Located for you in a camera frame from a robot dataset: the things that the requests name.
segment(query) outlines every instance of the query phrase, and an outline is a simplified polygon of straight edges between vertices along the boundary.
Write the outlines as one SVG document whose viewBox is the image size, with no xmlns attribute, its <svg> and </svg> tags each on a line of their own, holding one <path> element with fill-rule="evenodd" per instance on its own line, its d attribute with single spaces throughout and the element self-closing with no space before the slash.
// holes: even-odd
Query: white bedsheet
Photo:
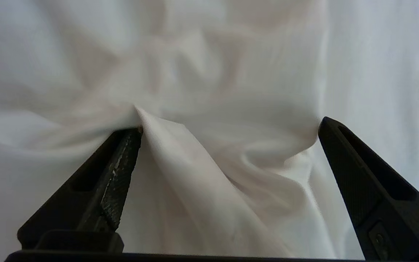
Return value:
<svg viewBox="0 0 419 262">
<path fill-rule="evenodd" d="M 137 125 L 125 252 L 363 258 L 323 116 L 419 190 L 419 1 L 0 0 L 0 261 Z"/>
</svg>

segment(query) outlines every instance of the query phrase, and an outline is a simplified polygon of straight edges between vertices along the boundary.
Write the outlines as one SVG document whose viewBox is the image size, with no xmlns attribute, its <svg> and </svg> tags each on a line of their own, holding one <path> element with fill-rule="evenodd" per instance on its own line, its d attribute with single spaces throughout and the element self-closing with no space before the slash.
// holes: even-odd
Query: white cloth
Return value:
<svg viewBox="0 0 419 262">
<path fill-rule="evenodd" d="M 362 258 L 325 115 L 419 189 L 419 1 L 0 0 L 0 261 L 140 124 L 124 251 Z"/>
</svg>

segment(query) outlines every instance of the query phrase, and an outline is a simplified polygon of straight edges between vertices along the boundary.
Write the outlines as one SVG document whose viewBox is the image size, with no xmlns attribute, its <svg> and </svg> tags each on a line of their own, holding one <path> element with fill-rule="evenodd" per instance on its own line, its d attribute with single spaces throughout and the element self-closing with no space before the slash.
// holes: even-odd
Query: white fabric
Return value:
<svg viewBox="0 0 419 262">
<path fill-rule="evenodd" d="M 137 125 L 124 251 L 362 258 L 325 115 L 419 189 L 419 1 L 0 0 L 0 261 Z"/>
</svg>

